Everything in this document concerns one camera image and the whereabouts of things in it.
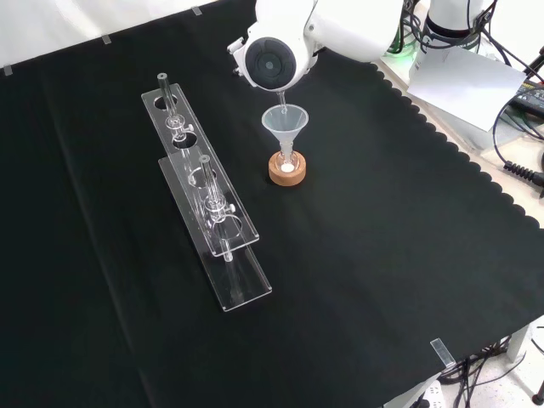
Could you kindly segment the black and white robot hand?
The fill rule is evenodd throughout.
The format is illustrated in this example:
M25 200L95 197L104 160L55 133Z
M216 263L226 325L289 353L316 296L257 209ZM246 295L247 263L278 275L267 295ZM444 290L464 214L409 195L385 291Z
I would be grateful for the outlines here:
M227 47L228 54L234 59L235 69L233 72L238 77L246 76L246 67L244 62L245 38L239 37Z

